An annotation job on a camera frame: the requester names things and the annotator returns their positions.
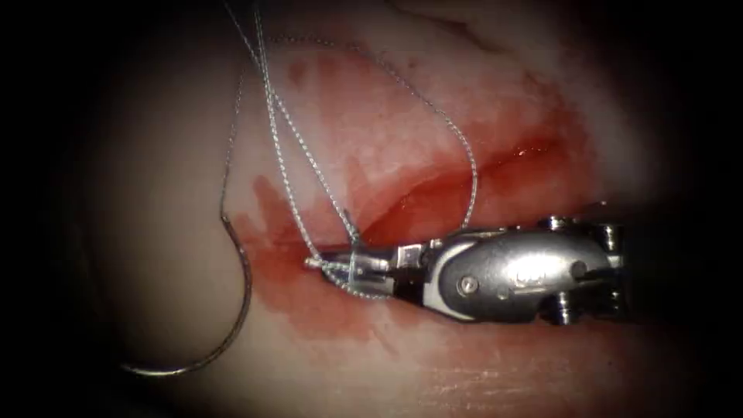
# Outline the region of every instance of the silver metal instrument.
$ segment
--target silver metal instrument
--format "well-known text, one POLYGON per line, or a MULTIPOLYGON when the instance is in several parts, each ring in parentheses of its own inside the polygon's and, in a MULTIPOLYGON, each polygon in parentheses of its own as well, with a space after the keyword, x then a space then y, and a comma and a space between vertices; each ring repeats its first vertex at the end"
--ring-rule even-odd
MULTIPOLYGON (((628 319, 622 227, 549 216, 531 227, 460 230, 391 248, 357 248, 354 282, 461 321, 576 322, 583 314, 628 319)), ((348 274, 351 251, 324 252, 348 274)), ((312 258, 308 268, 320 268, 312 258)))

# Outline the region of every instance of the red blood stain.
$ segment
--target red blood stain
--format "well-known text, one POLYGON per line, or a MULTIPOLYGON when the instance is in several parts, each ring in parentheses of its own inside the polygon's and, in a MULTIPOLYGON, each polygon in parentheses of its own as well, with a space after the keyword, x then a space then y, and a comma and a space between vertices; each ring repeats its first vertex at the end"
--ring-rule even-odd
MULTIPOLYGON (((343 74, 342 68, 350 66, 369 86, 385 85, 390 82, 389 76, 369 60, 356 53, 339 53, 337 51, 320 52, 315 61, 320 84, 321 115, 324 125, 332 131, 335 121, 347 109, 348 103, 358 99, 358 92, 343 88, 339 84, 343 74)), ((306 66, 295 63, 290 67, 289 75, 293 82, 302 83, 306 66)), ((587 148, 587 136, 580 128, 576 115, 560 99, 555 86, 539 82, 533 76, 525 74, 522 88, 538 96, 544 109, 540 122, 512 132, 504 130, 495 122, 483 122, 477 118, 465 118, 461 121, 465 135, 477 148, 486 148, 487 144, 499 140, 497 135, 518 135, 513 149, 491 152, 488 159, 481 162, 478 170, 480 177, 480 198, 485 202, 476 207, 473 224, 494 226, 497 221, 533 221, 544 215, 545 203, 554 201, 549 190, 537 196, 528 196, 524 190, 538 189, 541 183, 553 179, 570 182, 575 190, 573 196, 563 199, 562 207, 568 211, 583 200, 587 191, 592 188, 592 165, 590 156, 584 151, 587 148), (493 218, 488 213, 488 200, 509 202, 507 212, 513 214, 510 219, 493 218)), ((384 113, 404 111, 410 103, 409 92, 402 88, 393 88, 386 98, 387 107, 384 113)), ((348 140, 341 135, 331 135, 328 141, 348 140)), ((399 170, 397 181, 385 185, 384 190, 370 184, 361 164, 350 158, 347 161, 346 180, 350 187, 352 199, 361 200, 372 191, 384 193, 390 189, 401 190, 396 195, 402 198, 381 215, 378 211, 362 211, 358 216, 359 224, 369 225, 362 231, 366 242, 372 245, 394 244, 397 242, 416 241, 442 235, 456 228, 461 222, 471 191, 471 173, 464 156, 457 164, 456 170, 442 170, 450 165, 451 156, 442 150, 434 154, 430 167, 421 170, 399 170), (413 181, 424 178, 427 181, 415 184, 413 181)), ((303 268, 303 259, 309 255, 290 214, 289 207, 281 194, 269 186, 265 178, 259 178, 253 185, 255 196, 260 202, 262 220, 266 231, 259 231, 245 215, 238 216, 235 225, 244 242, 251 260, 254 260, 255 291, 272 311, 286 315, 296 332, 305 338, 343 337, 367 340, 375 332, 374 318, 369 317, 369 304, 338 291, 331 284, 321 279, 318 272, 308 272, 303 268)), ((333 216, 329 211, 327 199, 320 196, 306 213, 305 218, 320 214, 333 216)), ((400 326, 411 326, 422 319, 431 320, 431 316, 404 303, 390 303, 390 312, 400 326)), ((446 327, 453 327, 446 321, 446 327)), ((480 338, 479 333, 472 331, 465 335, 480 338)), ((471 356, 472 364, 481 358, 471 356)))

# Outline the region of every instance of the blood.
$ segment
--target blood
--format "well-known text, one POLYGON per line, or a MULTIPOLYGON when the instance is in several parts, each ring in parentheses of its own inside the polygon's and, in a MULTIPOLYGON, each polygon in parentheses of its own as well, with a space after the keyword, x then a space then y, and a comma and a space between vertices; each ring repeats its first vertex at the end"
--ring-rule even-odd
MULTIPOLYGON (((416 62, 414 67, 422 70, 421 66, 416 62)), ((320 114, 331 130, 327 141, 339 144, 344 138, 332 134, 334 121, 343 115, 349 101, 355 99, 352 92, 338 85, 340 75, 348 68, 369 84, 362 87, 389 84, 386 74, 373 71, 368 60, 353 53, 340 56, 318 53, 313 65, 298 60, 288 69, 290 81, 298 87, 307 82, 313 69, 318 72, 323 85, 320 91, 324 94, 320 97, 320 114)), ((521 84, 522 90, 538 96, 544 103, 539 123, 519 124, 522 115, 518 107, 511 109, 510 114, 505 111, 514 121, 505 127, 503 122, 484 121, 480 115, 465 115, 458 121, 475 152, 501 139, 498 135, 516 135, 515 139, 505 141, 515 144, 513 147, 488 152, 488 157, 480 161, 473 226, 534 221, 546 214, 547 209, 567 213, 587 203, 594 188, 590 141, 578 114, 561 98, 555 85, 544 84, 526 72, 521 84)), ((382 116, 404 112, 414 103, 408 91, 396 86, 385 100, 389 106, 380 109, 382 116)), ((376 120, 379 115, 366 115, 368 124, 379 123, 376 120)), ((409 146, 396 144, 387 146, 409 146)), ((363 164, 356 157, 346 158, 345 178, 352 200, 368 202, 370 194, 400 196, 392 205, 375 206, 372 201, 360 211, 357 221, 363 225, 361 232, 367 243, 389 245, 433 238, 461 223, 471 192, 467 160, 462 155, 453 159, 447 150, 429 158, 430 164, 424 169, 400 169, 394 181, 382 185, 366 177, 361 169, 363 164), (414 183, 415 179, 424 181, 414 183)), ((370 303, 347 295, 323 280, 319 272, 303 267, 309 252, 283 191, 273 187, 265 177, 257 178, 252 189, 260 203, 260 223, 265 228, 258 228, 258 222, 247 214, 235 217, 235 228, 252 260, 255 293, 266 308, 284 316, 301 338, 378 339, 378 318, 370 303)), ((302 215, 310 220, 337 216, 325 196, 318 196, 302 215)), ((421 321, 428 321, 452 331, 447 334, 456 335, 455 338, 443 339, 444 344, 451 344, 451 350, 466 345, 467 339, 477 344, 484 338, 482 328, 459 328, 436 314, 403 302, 391 301, 386 306, 397 327, 415 327, 421 321)), ((471 365, 483 359, 480 355, 468 358, 466 363, 471 365)))

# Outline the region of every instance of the metal screw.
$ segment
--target metal screw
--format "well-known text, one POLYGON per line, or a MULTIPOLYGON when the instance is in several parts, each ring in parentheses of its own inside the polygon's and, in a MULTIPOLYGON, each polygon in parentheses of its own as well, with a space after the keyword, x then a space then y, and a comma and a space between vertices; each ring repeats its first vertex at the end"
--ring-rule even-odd
POLYGON ((479 287, 480 282, 472 276, 462 277, 459 279, 459 283, 457 284, 457 290, 462 296, 469 296, 472 293, 477 292, 479 287))

